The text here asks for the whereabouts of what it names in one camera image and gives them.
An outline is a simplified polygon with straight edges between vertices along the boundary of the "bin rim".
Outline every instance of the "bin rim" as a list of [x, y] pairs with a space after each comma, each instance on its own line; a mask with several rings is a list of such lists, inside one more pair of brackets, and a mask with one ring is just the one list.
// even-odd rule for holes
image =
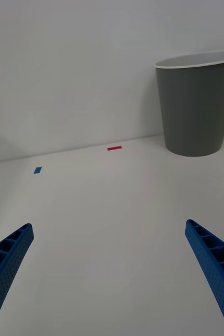
[[157, 62], [155, 68], [186, 69], [207, 67], [222, 63], [224, 63], [224, 50], [214, 50], [167, 58]]

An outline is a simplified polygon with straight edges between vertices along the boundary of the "white floor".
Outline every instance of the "white floor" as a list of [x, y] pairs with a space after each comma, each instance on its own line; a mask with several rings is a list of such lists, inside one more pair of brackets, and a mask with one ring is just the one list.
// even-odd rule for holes
[[[0, 240], [35, 240], [0, 311], [0, 336], [223, 336], [185, 238], [224, 240], [224, 145], [174, 155], [162, 137], [0, 163]], [[33, 175], [37, 166], [41, 173]]]

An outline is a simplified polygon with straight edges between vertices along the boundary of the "gray trash bin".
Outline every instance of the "gray trash bin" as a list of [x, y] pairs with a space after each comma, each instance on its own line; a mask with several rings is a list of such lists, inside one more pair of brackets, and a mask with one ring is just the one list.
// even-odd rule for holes
[[166, 147], [184, 156], [217, 152], [224, 137], [224, 51], [156, 63]]

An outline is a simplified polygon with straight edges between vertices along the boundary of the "white rim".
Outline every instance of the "white rim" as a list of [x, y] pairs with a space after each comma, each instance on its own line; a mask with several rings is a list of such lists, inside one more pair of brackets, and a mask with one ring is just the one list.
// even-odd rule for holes
[[[223, 59], [217, 60], [217, 61], [209, 61], [209, 62], [202, 62], [202, 63], [197, 63], [197, 64], [190, 64], [190, 65], [172, 65], [172, 62], [175, 62], [176, 60], [181, 60], [183, 58], [193, 58], [199, 57], [200, 56], [209, 56], [210, 54], [216, 55], [218, 54], [219, 56], [223, 55]], [[224, 63], [224, 50], [216, 50], [216, 51], [206, 51], [206, 52], [198, 52], [196, 54], [189, 54], [189, 55], [182, 55], [182, 56], [177, 56], [177, 57], [172, 57], [172, 58], [167, 58], [164, 59], [160, 62], [157, 62], [155, 64], [155, 68], [157, 69], [185, 69], [185, 68], [198, 68], [198, 67], [207, 67], [211, 65], [216, 65], [216, 64], [222, 64]]]

